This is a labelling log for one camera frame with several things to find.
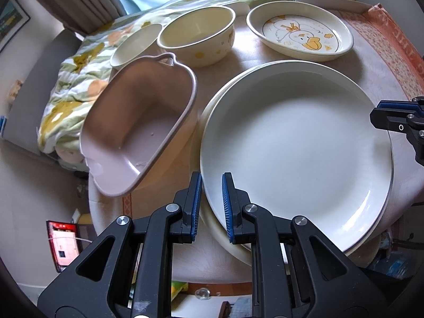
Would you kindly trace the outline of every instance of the tablecloth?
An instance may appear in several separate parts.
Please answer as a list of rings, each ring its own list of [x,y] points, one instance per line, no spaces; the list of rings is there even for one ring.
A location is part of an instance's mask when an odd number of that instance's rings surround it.
[[[325,65],[356,82],[374,104],[382,99],[411,99],[423,94],[423,62],[381,7],[362,15],[334,12],[351,30],[355,44],[346,55]],[[195,69],[198,97],[195,108],[202,111],[214,94],[237,74],[265,62],[288,59],[266,47],[248,29],[245,17],[236,19],[232,51],[219,63]],[[394,179],[385,212],[373,232],[375,236],[389,227],[403,212],[424,198],[424,167],[414,158],[412,146],[404,134],[391,133]],[[111,199],[102,197],[90,182],[90,211],[96,231],[101,232],[117,216],[140,218],[170,203],[175,192],[187,187],[190,142],[173,162],[160,182],[138,187],[131,195]],[[193,245],[175,245],[173,279],[197,283],[234,283],[251,280],[250,267],[226,252],[199,223]]]

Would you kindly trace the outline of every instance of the bed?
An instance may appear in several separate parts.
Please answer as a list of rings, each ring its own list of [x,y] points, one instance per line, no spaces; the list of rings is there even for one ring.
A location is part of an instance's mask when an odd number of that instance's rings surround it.
[[[154,10],[121,17],[82,41],[64,30],[43,52],[20,89],[3,138],[43,161],[87,171],[79,152],[79,133],[92,104],[108,84],[109,59],[118,46],[146,25],[167,24],[199,7],[238,1],[253,8],[279,0],[172,0]]]

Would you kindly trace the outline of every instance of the pink container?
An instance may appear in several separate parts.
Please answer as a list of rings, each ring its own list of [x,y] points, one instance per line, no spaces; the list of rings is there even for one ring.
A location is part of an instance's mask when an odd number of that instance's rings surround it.
[[[196,126],[196,94],[196,76],[172,53],[138,58],[114,76],[80,136],[100,192],[125,195],[148,173],[159,178],[169,168]]]

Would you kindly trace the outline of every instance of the green floral bedding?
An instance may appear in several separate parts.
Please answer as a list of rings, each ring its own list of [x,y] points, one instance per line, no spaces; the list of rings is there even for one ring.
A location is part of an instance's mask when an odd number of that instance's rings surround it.
[[[121,17],[87,36],[78,52],[61,65],[59,77],[44,110],[38,145],[44,153],[54,150],[79,152],[79,133],[92,104],[108,84],[109,59],[118,46],[141,27],[168,24],[178,16],[200,7],[243,1],[254,8],[282,0],[171,0],[165,5]]]

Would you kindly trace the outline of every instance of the picture frame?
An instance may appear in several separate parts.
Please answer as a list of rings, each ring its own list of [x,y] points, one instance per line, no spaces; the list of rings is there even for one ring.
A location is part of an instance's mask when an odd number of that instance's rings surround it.
[[[29,20],[18,1],[9,0],[0,14],[0,52]]]

